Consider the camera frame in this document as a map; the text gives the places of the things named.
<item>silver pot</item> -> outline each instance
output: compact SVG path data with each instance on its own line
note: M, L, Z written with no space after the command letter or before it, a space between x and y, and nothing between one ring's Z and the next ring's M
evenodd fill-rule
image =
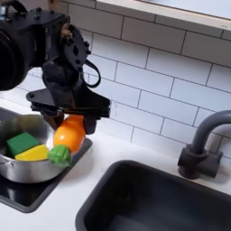
M22 133L29 133L41 144L52 148L54 131L41 115L19 115L15 119L0 123L0 174L19 183L39 183L50 180L64 171L49 160L22 162L6 157L5 141Z

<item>black stovetop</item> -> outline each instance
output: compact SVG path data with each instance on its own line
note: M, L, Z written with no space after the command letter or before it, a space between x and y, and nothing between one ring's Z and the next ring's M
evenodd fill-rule
M0 107L0 121L18 116ZM90 148L92 142L86 139L75 155L75 163ZM23 213L31 213L52 193L64 176L71 170L67 168L58 177L38 184L20 184L9 181L0 175L0 202Z

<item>gray faucet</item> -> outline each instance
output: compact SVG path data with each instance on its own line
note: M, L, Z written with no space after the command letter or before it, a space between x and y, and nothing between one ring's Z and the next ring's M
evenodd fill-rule
M231 124L231 110L217 112L200 124L192 144L182 149L178 162L181 176L191 180L197 179L200 173L216 177L223 153L208 155L205 145L216 127L227 124Z

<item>black sink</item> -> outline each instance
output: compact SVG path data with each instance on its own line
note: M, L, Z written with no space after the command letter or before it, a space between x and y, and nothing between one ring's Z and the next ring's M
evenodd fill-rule
M230 231L231 197L138 162L117 162L79 211L76 229Z

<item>white tile wall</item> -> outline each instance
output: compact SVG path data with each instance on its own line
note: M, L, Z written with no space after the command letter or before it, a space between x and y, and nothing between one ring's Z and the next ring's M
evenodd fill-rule
M206 84L211 63L150 49L147 69L179 79Z
M121 61L140 68L145 67L148 56L147 47L98 34L94 34L92 52L110 60Z
M125 18L122 39L142 45L180 53L185 31L147 23L133 18Z
M11 102L15 102L22 106L30 106L30 102L26 100L26 94L28 93L27 90L14 88L9 91L4 91L2 93L2 98L7 99Z
M89 83L93 84L96 82L97 77L90 75ZM104 97L110 98L111 100L134 107L138 106L138 101L141 94L139 89L131 88L106 79L102 79L101 84L93 90Z
M121 35L123 17L120 15L101 12L84 6L69 5L69 16L72 23L80 29L116 38Z
M142 11L135 11L128 8L123 8L121 6L109 5L104 3L97 3L97 9L115 13L115 14L126 15L132 18L138 18L150 22L154 22L155 19L154 14L149 14Z
M183 143L192 143L194 134L197 128L184 125L170 119L164 119L162 127L162 135L173 140L181 141ZM221 141L221 136L217 134L210 134L206 149L211 152L216 152Z
M90 55L88 59L97 66L102 78L115 80L117 65L116 61L101 58L96 55ZM96 71L88 67L87 65L84 66L84 71L88 74L97 76Z
M178 157L207 116L231 108L230 32L162 16L154 22L153 14L92 0L64 2L59 11L69 9L101 71L95 91L113 100L111 118L99 121L98 131ZM97 80L92 69L84 71L90 83ZM28 90L43 87L40 69L30 75L2 97L30 106ZM222 125L206 148L231 158L230 138L231 125Z
M159 116L192 125L198 108L179 101L142 91L139 108Z
M231 32L230 31L224 31L222 38L225 40L231 40Z
M107 133L114 137L130 142L133 134L133 127L112 119L101 119L97 122L97 131Z
M118 63L116 82L168 97L173 78L146 69Z
M81 31L81 34L82 34L84 40L89 42L90 49L92 49L92 36L93 36L93 33L92 32L86 32L84 30L80 30L80 31Z
M222 33L221 29L218 29L215 27L210 27L210 26L196 24L196 23L190 23L187 21L182 21L179 19L169 18L165 16L160 16L160 15L156 16L155 22L162 24L162 25L169 25L171 27L181 28L187 31L204 33L204 34L215 36L218 38L220 38L221 33Z
M171 97L214 111L230 109L231 94L179 79L174 81Z
M231 69L213 65L207 85L231 92Z
M31 75L28 75L27 78L18 87L28 91L46 88L41 78Z
M231 42L187 32L183 55L231 67Z
M184 143L173 141L158 134L152 134L139 128L134 129L133 143L174 157L180 157Z
M223 152L226 157L231 158L230 149L231 149L231 139L223 137L222 142L220 144L219 151Z
M162 129L163 118L161 116L147 113L130 106L118 104L116 102L112 105L111 118L156 134L159 134Z

